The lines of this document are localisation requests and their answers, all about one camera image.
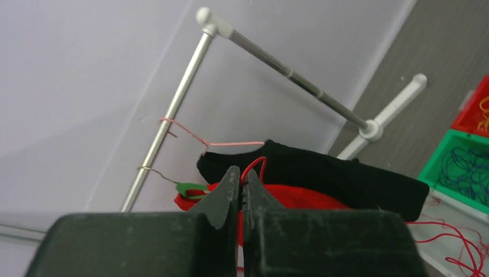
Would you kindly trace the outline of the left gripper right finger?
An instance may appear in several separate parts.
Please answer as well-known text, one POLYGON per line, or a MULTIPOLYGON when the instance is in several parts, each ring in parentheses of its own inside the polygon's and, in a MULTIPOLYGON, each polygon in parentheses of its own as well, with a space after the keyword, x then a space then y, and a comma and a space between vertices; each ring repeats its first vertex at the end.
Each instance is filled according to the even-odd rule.
POLYGON ((254 170, 243 174, 245 276, 426 276, 397 214, 288 209, 254 170))

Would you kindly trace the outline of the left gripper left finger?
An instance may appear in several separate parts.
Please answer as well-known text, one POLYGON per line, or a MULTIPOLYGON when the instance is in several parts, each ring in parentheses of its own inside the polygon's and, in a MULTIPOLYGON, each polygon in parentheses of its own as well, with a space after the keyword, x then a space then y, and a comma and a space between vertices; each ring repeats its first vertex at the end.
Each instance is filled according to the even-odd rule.
POLYGON ((240 170, 185 212, 68 214, 48 230, 27 276, 235 276, 240 170))

